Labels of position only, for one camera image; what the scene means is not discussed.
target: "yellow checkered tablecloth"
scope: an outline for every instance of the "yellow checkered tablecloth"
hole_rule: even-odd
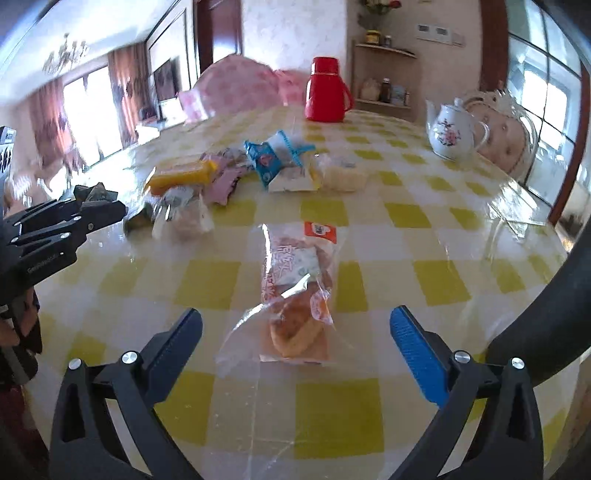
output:
[[[190,306],[203,316],[204,335],[157,413],[206,479],[387,478],[436,411],[390,337],[391,309],[406,304],[452,349],[478,358],[566,257],[554,231],[537,222],[543,215],[535,202],[492,164],[478,155],[442,161],[422,129],[367,112],[350,112],[342,124],[307,122],[301,108],[278,108],[181,125],[115,155],[87,182],[103,181],[129,200],[158,162],[263,141],[280,128],[301,133],[319,151],[362,160],[371,172],[367,188],[269,194],[251,175],[227,207],[212,208],[215,231],[192,243],[127,239],[121,224],[89,235],[78,262],[37,289],[44,352],[27,390],[46,441],[69,359],[112,362],[141,349]],[[144,168],[134,174],[124,170],[130,165]],[[215,355],[226,332],[259,303],[254,227],[302,220],[346,235],[332,312],[359,368],[349,368],[354,361],[341,368],[246,363],[218,377]],[[577,373],[573,364],[536,388],[546,456]],[[475,405],[449,467],[462,460],[482,408]],[[141,465],[121,414],[113,416]]]

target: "teapot spout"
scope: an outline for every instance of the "teapot spout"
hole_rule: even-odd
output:
[[[435,104],[431,100],[425,100],[427,104],[427,134],[431,131],[433,124],[435,123],[435,119],[437,118],[437,113],[435,111]]]

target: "chandelier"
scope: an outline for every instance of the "chandelier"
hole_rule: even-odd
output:
[[[67,66],[71,69],[74,65],[80,62],[87,52],[88,46],[86,45],[85,40],[80,42],[80,45],[74,40],[72,44],[68,46],[68,34],[66,34],[64,35],[64,43],[57,52],[57,57],[56,52],[52,51],[43,65],[43,71],[48,75],[55,75],[60,73]]]

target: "jar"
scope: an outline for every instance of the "jar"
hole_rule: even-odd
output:
[[[379,45],[381,33],[377,30],[368,30],[365,32],[365,43],[370,45]]]
[[[382,87],[379,90],[379,101],[383,103],[390,103],[392,99],[392,85],[390,79],[384,79]]]

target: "blue snack package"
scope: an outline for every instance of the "blue snack package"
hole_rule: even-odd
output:
[[[283,167],[302,167],[300,154],[315,150],[314,145],[296,140],[292,143],[283,130],[262,144],[244,142],[244,150],[267,188]]]
[[[279,171],[283,168],[281,160],[275,155],[273,149],[267,142],[256,144],[244,142],[244,150],[250,159],[256,172],[261,178],[262,184],[267,188]]]

